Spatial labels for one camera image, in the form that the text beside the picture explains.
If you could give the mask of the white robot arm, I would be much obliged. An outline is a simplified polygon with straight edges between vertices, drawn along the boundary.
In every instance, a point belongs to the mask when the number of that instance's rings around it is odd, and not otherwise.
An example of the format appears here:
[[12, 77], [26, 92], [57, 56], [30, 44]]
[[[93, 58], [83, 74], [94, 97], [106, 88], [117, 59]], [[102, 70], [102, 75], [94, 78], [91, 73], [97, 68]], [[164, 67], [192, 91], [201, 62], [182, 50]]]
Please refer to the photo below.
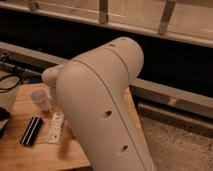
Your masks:
[[42, 74], [95, 171], [156, 171], [124, 100], [143, 64], [139, 44], [120, 37]]

